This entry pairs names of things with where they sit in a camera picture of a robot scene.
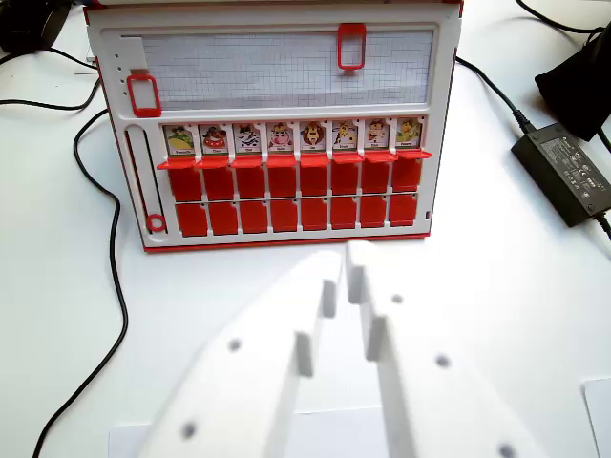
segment black power brick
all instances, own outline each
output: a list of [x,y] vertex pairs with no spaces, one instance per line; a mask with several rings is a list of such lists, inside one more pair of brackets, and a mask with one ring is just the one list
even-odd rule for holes
[[611,209],[611,185],[562,125],[533,130],[512,151],[569,227]]

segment red circle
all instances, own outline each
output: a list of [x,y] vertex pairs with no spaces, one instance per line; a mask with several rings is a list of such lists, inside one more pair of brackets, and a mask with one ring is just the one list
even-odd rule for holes
[[[155,221],[161,221],[161,225],[156,226],[154,224]],[[151,232],[163,232],[167,228],[167,225],[165,224],[165,218],[162,215],[154,214],[149,215],[146,218],[146,227],[148,227],[149,231]]]

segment cartoon character picture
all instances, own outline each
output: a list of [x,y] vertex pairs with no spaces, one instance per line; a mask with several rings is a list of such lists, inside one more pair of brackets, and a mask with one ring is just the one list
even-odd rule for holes
[[365,148],[388,148],[390,126],[383,119],[371,119],[366,122],[367,137]]
[[422,124],[415,117],[399,119],[397,123],[397,148],[418,148]]
[[227,132],[218,124],[200,126],[201,151],[205,155],[227,155]]
[[308,122],[301,134],[302,151],[323,151],[325,149],[325,129],[318,122]]
[[170,156],[194,156],[193,136],[184,126],[163,126]]
[[267,139],[270,153],[293,151],[293,130],[285,122],[268,124]]
[[350,121],[333,121],[334,150],[355,150],[357,129]]
[[255,126],[252,124],[234,124],[233,133],[236,140],[236,153],[261,152],[261,139]]

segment robotic arm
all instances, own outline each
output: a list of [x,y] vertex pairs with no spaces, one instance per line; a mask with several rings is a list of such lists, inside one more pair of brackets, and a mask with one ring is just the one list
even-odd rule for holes
[[[379,258],[369,242],[348,244],[348,298],[377,364],[390,457],[545,458],[438,318],[393,291]],[[341,267],[336,253],[312,255],[245,309],[195,359],[138,457],[282,458]]]

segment white table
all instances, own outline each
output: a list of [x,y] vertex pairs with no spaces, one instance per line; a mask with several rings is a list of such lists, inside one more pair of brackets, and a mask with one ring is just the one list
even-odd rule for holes
[[[532,1],[576,27],[611,19],[608,3],[566,3],[554,9],[551,0]],[[550,29],[510,0],[468,1],[463,26],[459,54],[536,126],[552,123],[533,78],[576,52],[585,36]],[[84,57],[86,40],[82,16],[73,12],[56,47]],[[79,103],[95,77],[74,70],[48,53],[21,57],[0,67],[0,98]],[[31,456],[42,426],[120,327],[107,253],[112,203],[72,156],[74,134],[103,103],[99,94],[84,114],[0,108],[3,457]],[[432,236],[378,245],[389,271],[409,278],[406,306],[442,308],[457,340],[550,456],[595,458],[580,383],[611,376],[611,243],[595,222],[565,227],[511,154],[518,135],[502,102],[457,66]],[[611,178],[611,155],[599,140],[585,146]],[[117,259],[131,326],[112,362],[52,430],[46,458],[105,458],[110,427],[151,421],[202,342],[320,248],[146,255],[107,120],[83,139],[81,152],[123,203]],[[342,302],[326,323],[318,363],[316,378],[301,386],[299,410],[379,404],[355,306]]]

